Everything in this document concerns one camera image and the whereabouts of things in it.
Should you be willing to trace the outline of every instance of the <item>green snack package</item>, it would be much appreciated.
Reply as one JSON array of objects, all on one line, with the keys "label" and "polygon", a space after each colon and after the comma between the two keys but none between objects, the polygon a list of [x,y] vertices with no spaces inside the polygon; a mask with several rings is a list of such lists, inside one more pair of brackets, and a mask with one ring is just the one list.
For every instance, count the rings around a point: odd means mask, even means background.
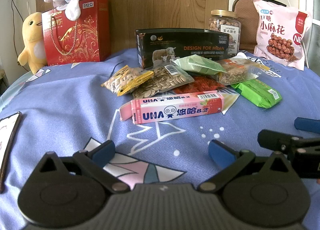
[{"label": "green snack package", "polygon": [[219,72],[226,72],[221,64],[196,54],[176,59],[174,63],[184,71],[202,75],[215,75]]},{"label": "green snack package", "polygon": [[278,91],[258,79],[235,83],[231,86],[258,107],[270,108],[282,100]]}]

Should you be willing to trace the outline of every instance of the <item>blue gripper pad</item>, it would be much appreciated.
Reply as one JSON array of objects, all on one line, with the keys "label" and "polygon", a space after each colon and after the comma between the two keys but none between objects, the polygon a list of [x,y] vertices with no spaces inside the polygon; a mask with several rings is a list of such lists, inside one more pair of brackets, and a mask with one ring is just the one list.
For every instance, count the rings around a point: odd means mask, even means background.
[{"label": "blue gripper pad", "polygon": [[96,147],[88,153],[88,157],[98,165],[103,168],[108,164],[116,153],[116,146],[112,140],[108,140],[100,146]]},{"label": "blue gripper pad", "polygon": [[320,134],[320,120],[298,117],[294,120],[294,126],[297,130],[310,131]]},{"label": "blue gripper pad", "polygon": [[218,140],[212,140],[209,143],[209,156],[222,169],[225,169],[235,162],[237,155],[238,152]]}]

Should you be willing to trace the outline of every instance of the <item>pink candy box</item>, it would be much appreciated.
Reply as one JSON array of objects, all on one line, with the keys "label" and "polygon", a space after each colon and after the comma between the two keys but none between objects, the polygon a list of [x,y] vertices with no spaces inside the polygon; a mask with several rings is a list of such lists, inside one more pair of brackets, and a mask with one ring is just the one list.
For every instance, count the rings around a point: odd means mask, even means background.
[{"label": "pink candy box", "polygon": [[135,99],[120,107],[122,121],[134,124],[161,122],[221,112],[224,98],[217,91]]}]

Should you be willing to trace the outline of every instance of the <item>jar lid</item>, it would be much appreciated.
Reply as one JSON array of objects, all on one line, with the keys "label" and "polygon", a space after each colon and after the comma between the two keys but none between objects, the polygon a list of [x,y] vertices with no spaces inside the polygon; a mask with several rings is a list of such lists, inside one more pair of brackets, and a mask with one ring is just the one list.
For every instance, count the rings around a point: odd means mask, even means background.
[{"label": "jar lid", "polygon": [[211,15],[225,16],[225,17],[234,17],[237,18],[237,14],[233,11],[216,9],[211,11]]}]

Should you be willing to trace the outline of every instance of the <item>barcode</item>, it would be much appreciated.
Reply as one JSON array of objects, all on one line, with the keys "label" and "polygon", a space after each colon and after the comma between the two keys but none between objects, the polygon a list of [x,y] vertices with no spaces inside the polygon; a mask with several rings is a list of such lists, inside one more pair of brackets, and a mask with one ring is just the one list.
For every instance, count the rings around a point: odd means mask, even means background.
[{"label": "barcode", "polygon": [[215,93],[199,94],[198,97],[199,97],[201,100],[219,98],[219,96],[216,95]]},{"label": "barcode", "polygon": [[279,95],[278,95],[278,93],[277,93],[275,90],[270,89],[270,90],[268,90],[268,92],[273,95],[273,97],[275,98],[275,100],[277,100],[277,99],[280,98]]},{"label": "barcode", "polygon": [[164,68],[167,69],[171,75],[178,75],[180,73],[174,66],[165,66]]}]

